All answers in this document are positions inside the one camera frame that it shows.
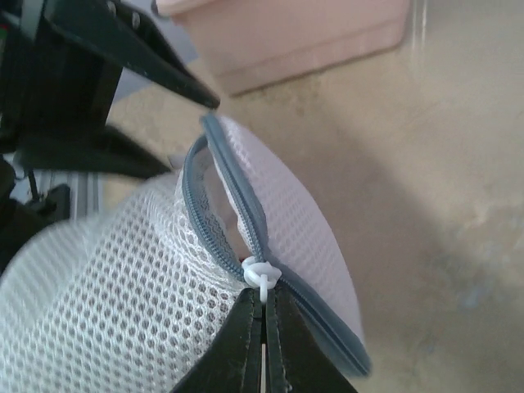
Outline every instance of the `zipper slider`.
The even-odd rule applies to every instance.
[[[282,272],[269,262],[257,262],[254,256],[245,258],[242,268],[247,285],[254,289],[260,288],[260,303],[265,305],[268,300],[268,290],[275,288]]]

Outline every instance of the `pink box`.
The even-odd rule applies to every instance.
[[[394,47],[409,0],[156,0],[226,93]]]

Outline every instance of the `zipper teeth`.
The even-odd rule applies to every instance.
[[[214,154],[215,159],[219,161],[220,166],[220,172],[224,176],[225,183],[228,185],[228,190],[231,192],[231,195],[233,197],[233,200],[235,202],[235,205],[238,208],[238,215],[239,219],[246,225],[246,231],[247,231],[247,237],[249,243],[253,246],[254,250],[251,252],[253,253],[253,256],[256,258],[257,262],[264,263],[264,252],[262,251],[262,247],[260,246],[259,239],[256,236],[256,230],[255,226],[250,220],[249,210],[246,208],[246,204],[244,203],[244,198],[242,197],[242,194],[238,191],[238,186],[235,182],[235,178],[231,174],[231,170],[229,168],[229,165],[227,162],[225,162],[225,159],[223,155],[221,154],[221,151],[219,148],[215,148],[215,146],[212,146],[213,143],[208,143],[208,148],[211,149],[212,152],[216,153]]]
[[[192,166],[192,159],[197,153],[197,151],[195,150],[196,149],[193,149],[192,147],[189,154],[187,154],[186,160],[184,162],[184,166],[186,168],[184,172],[186,173],[183,176],[183,194],[185,196],[184,199],[186,200],[187,212],[196,221],[198,232],[201,236],[204,237],[206,245],[210,248],[209,252],[218,260],[220,266],[232,273],[239,281],[243,281],[243,268],[241,266],[238,266],[237,264],[231,263],[231,261],[229,261],[228,258],[224,257],[224,253],[222,252],[220,247],[218,247],[218,244],[215,241],[215,238],[212,235],[212,233],[210,231],[205,230],[205,220],[202,216],[202,213],[200,212],[200,209],[196,207],[196,202],[192,197],[193,192],[191,187],[191,180],[188,178],[186,174],[187,168],[190,168]]]

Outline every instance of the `gray zipper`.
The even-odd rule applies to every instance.
[[[316,293],[300,289],[297,286],[300,278],[286,265],[278,261],[268,248],[268,234],[264,211],[258,200],[254,197],[249,197],[249,195],[254,195],[254,193],[245,192],[247,188],[251,189],[251,185],[245,179],[245,175],[243,175],[243,173],[235,173],[242,170],[237,165],[232,164],[235,159],[230,156],[232,152],[226,143],[224,131],[219,120],[210,114],[205,116],[201,122],[206,131],[206,135],[200,137],[187,154],[183,171],[183,196],[187,205],[189,218],[197,236],[223,269],[230,272],[238,280],[244,282],[243,269],[238,263],[238,259],[232,256],[234,255],[234,251],[229,245],[224,246],[217,244],[216,230],[213,233],[209,230],[208,222],[202,214],[202,208],[199,205],[201,199],[195,197],[197,190],[195,184],[192,183],[194,178],[194,173],[192,172],[193,159],[199,151],[207,147],[215,158],[220,173],[223,175],[228,190],[238,208],[239,218],[246,226],[248,242],[250,243],[251,251],[256,261],[260,263],[268,261],[271,265],[282,270],[282,276],[279,282],[291,291],[295,297],[296,303],[302,311],[306,323],[308,323],[311,328],[319,329],[318,331],[323,333],[316,336],[318,339],[325,340],[328,347],[338,349],[337,353],[331,353],[333,357],[339,360],[334,363],[339,363],[349,374],[367,375],[370,369],[370,362],[358,337],[340,321]],[[327,318],[324,318],[322,313],[319,312],[320,309],[323,309],[324,313],[330,317],[330,323],[327,321]],[[337,325],[339,328],[333,328],[332,325]],[[353,346],[362,347],[356,351],[358,352],[358,357],[355,356],[353,350],[348,348],[346,344],[348,335],[345,334],[346,337],[344,340],[337,333],[337,330],[344,331],[344,327],[350,332],[350,335],[354,336],[349,337],[349,341],[354,344]]]

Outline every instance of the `black plastic part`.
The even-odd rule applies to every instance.
[[[0,156],[0,205],[9,199],[11,192],[15,188],[15,180],[15,170]]]
[[[259,393],[262,325],[255,293],[242,291],[211,347],[172,393]]]
[[[101,172],[140,179],[171,171],[112,125],[75,128],[79,132],[64,128],[60,133],[26,133],[19,142],[16,163],[24,168]]]
[[[44,16],[53,30],[80,47],[193,102],[210,109],[219,106],[219,99],[186,70],[148,15],[122,2],[109,3],[111,7],[100,0],[47,0]]]
[[[357,393],[323,354],[282,287],[268,296],[244,290],[201,360],[172,393],[258,393],[266,345],[266,392]]]
[[[357,393],[319,349],[289,291],[271,291],[265,313],[267,392]]]
[[[0,152],[15,151],[27,132],[103,126],[120,80],[120,66],[54,33],[42,18],[44,6],[44,0],[24,1],[18,25],[5,12],[0,17],[8,30],[0,69]]]
[[[29,191],[31,192],[31,201],[39,201],[40,194],[38,193],[38,186],[36,185],[36,177],[33,170],[26,171],[27,179],[29,180]]]
[[[66,185],[53,188],[42,200],[26,205],[4,198],[0,203],[0,274],[33,236],[69,217],[70,189]]]

